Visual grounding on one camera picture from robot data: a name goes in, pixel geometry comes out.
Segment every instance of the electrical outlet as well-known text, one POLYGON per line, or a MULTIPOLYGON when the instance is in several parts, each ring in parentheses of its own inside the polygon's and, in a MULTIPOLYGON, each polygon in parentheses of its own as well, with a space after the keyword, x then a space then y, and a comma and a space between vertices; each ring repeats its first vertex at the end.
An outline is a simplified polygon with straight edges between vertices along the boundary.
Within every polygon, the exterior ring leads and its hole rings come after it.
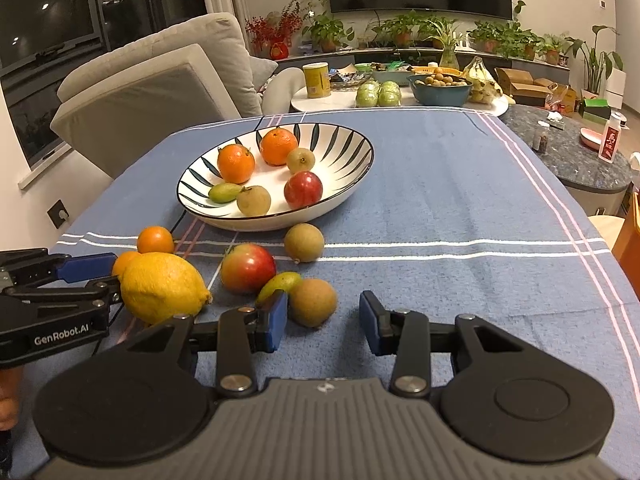
POLYGON ((51 209, 47 211, 49 218, 56 226, 56 229, 60 229, 60 226, 69 219, 69 212, 66 210, 62 200, 58 200, 51 209))

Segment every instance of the sofa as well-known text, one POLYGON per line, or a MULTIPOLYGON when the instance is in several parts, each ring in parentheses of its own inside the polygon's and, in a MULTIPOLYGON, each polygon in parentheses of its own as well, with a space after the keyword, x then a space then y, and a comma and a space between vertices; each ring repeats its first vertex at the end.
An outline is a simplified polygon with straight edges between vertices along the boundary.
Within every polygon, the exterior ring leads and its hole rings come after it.
POLYGON ((197 124, 289 112, 305 85, 247 51, 227 12, 174 25, 76 68, 58 89, 51 129, 112 178, 174 132, 197 124))

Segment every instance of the blue tablecloth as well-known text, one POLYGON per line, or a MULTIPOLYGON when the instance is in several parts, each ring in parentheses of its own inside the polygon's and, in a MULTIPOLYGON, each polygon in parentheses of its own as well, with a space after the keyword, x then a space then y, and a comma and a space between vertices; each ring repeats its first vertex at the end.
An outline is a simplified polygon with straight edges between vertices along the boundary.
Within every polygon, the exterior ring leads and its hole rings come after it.
MULTIPOLYGON (((262 242, 278 270, 296 268, 331 282, 338 311, 318 331, 289 323, 280 349, 256 355, 266 376, 388 379, 392 358, 373 357, 358 326, 358 295, 373 290, 388 308, 405 307, 435 322, 471 312, 498 324, 600 380, 616 419, 601 457, 620 474, 640 476, 640 304, 604 241, 564 187, 498 119, 468 110, 344 110, 253 118, 199 126, 165 139, 137 161, 53 247, 73 255, 135 247, 147 225, 176 225, 185 256, 211 283, 215 306, 200 320, 246 300, 216 278, 230 244, 262 242), (296 267, 282 232, 236 234, 182 219, 175 186, 184 169, 216 144, 258 127, 320 122, 363 133, 375 161, 359 190, 314 223, 327 247, 321 260, 296 267)), ((142 328, 125 310, 113 345, 142 328)), ((31 472, 46 452, 30 419, 34 394, 53 375, 87 358, 77 348, 26 369, 15 431, 14 476, 31 472)), ((215 355, 200 357, 197 378, 211 383, 215 355)), ((434 384, 451 376, 435 356, 434 384)))

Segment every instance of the red apple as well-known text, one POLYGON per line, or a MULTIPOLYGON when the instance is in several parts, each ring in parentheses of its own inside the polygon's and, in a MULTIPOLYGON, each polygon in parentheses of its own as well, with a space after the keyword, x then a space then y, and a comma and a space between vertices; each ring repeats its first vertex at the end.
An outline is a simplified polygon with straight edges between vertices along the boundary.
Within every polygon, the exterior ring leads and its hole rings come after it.
POLYGON ((259 292, 276 275, 276 262, 269 252, 256 244, 235 246, 222 259, 220 279, 231 292, 259 292))
POLYGON ((322 198, 322 181, 311 171, 299 171, 284 185, 284 199, 292 209, 312 205, 322 198))

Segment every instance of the tangerine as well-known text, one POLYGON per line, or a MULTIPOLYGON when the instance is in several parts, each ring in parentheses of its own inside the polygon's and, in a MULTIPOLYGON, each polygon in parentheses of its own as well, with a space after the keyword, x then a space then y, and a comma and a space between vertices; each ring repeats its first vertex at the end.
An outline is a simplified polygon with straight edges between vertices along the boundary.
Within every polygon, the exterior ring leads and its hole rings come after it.
POLYGON ((286 128, 274 128, 260 141, 260 153, 267 164, 284 166, 287 155, 298 147, 298 140, 286 128))
POLYGON ((254 169, 254 155, 242 144, 229 144, 218 150, 218 171, 225 182, 244 184, 254 169))
POLYGON ((118 256, 118 259, 114 262, 111 269, 111 275, 120 276, 124 272, 124 269, 129 265, 130 261, 136 256, 140 256, 140 253, 137 251, 126 251, 118 256))
POLYGON ((173 253, 174 237, 164 227, 158 225, 145 227, 138 235, 136 243, 139 253, 173 253))

